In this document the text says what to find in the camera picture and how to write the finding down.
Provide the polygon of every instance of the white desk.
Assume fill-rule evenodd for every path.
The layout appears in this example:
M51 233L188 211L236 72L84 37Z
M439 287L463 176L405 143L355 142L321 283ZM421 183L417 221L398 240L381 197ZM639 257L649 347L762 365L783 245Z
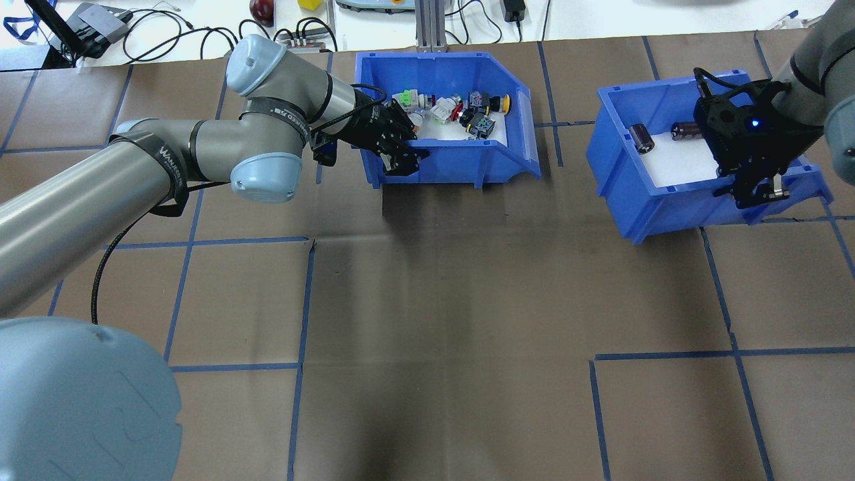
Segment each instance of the white desk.
M100 0L106 6L150 8L156 0ZM228 27L237 32L239 22L250 18L247 0L171 0L181 8L195 27ZM800 18L812 18L828 9L833 0L552 0L546 39L589 39L672 33L712 33L768 28L781 16L799 11ZM57 11L68 17L80 0L60 0ZM502 42L516 42L516 25L502 20L498 0L484 0L487 13L502 29ZM26 13L23 0L0 0L2 16ZM446 11L456 9L456 0L446 0ZM528 0L526 18L522 21L525 41L540 40L546 0ZM333 23L341 50L382 50L416 44L416 16L412 12L389 15L373 11L355 12L333 6ZM498 37L496 28L484 18L481 7L472 4L464 10L472 43L488 44ZM276 1L276 28L293 29L305 16L328 20L326 6L312 12L300 9L296 0ZM464 36L459 15L446 19L446 29L461 39ZM246 26L245 33L253 32ZM134 30L128 39L128 50L138 55L177 33L169 19L150 17ZM179 41L178 46L161 62L199 58L199 44L204 33L194 33ZM447 38L449 44L454 40ZM0 32L0 48L17 46L5 31ZM212 58L225 53L227 44L219 35L208 40L205 53ZM87 59L87 65L116 65L127 61L120 46L111 47L102 58Z

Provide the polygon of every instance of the light blue joint cover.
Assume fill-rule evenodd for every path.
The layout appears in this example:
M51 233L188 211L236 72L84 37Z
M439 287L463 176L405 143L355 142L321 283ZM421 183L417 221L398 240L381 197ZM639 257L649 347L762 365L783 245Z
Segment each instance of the light blue joint cover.
M825 119L825 140L831 149L834 171L855 186L855 95L837 104Z
M246 97L273 72L286 48L261 35L247 35L234 47L226 66L226 83L239 96Z
M303 159L290 152L268 152L247 158L232 169L232 190L239 196L281 204L294 198Z
M133 119L133 120L129 120L129 121L124 121L124 122L119 124L119 127L115 128L115 134L124 134L125 132L130 132L132 128L136 127L141 122L145 122L147 120L157 120L157 118L156 117L146 117L144 119Z
M163 357L124 330L0 322L0 479L169 481L181 409Z

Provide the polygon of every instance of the yellow block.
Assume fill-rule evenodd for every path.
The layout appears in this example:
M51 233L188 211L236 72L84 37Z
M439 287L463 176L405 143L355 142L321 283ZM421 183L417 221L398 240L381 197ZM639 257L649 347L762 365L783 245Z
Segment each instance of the yellow block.
M307 10L316 10L323 0L297 0L297 4Z

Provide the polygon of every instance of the red apple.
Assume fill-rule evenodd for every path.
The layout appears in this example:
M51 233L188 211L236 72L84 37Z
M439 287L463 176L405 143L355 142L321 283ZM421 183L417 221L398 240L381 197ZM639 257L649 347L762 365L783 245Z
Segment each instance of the red apple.
M274 0L250 0L250 13L252 18L265 27L273 26L273 2Z

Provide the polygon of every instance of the power adapter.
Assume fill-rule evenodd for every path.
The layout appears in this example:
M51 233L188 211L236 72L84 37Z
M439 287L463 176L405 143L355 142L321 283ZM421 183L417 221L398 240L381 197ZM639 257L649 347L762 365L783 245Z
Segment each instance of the power adapter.
M514 23L526 18L525 0L502 0L501 3L504 21Z

